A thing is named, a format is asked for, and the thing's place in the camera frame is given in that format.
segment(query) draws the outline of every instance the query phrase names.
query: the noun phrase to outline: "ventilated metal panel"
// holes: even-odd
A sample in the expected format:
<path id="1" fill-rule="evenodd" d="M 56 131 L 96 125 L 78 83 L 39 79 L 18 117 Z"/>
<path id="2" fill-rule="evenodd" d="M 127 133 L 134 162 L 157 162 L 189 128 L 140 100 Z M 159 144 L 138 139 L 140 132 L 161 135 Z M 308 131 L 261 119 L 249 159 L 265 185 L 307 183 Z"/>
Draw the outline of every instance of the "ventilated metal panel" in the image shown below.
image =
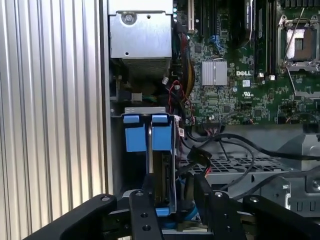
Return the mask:
<path id="1" fill-rule="evenodd" d="M 233 157 L 228 155 L 229 160 L 226 157 L 221 156 L 220 158 L 211 159 L 211 167 L 209 174 L 234 174 L 234 173 L 244 173 L 250 166 L 252 159 L 247 157 Z M 256 157 L 254 165 L 251 169 L 253 173 L 266 173 L 266 172 L 284 172 L 289 169 L 279 162 L 278 157 Z M 182 159 L 180 161 L 182 166 L 189 164 L 189 161 Z M 203 173 L 205 170 L 204 166 L 198 164 L 193 169 L 193 173 L 199 174 Z"/>
<path id="2" fill-rule="evenodd" d="M 0 239 L 105 192 L 99 2 L 0 0 Z"/>

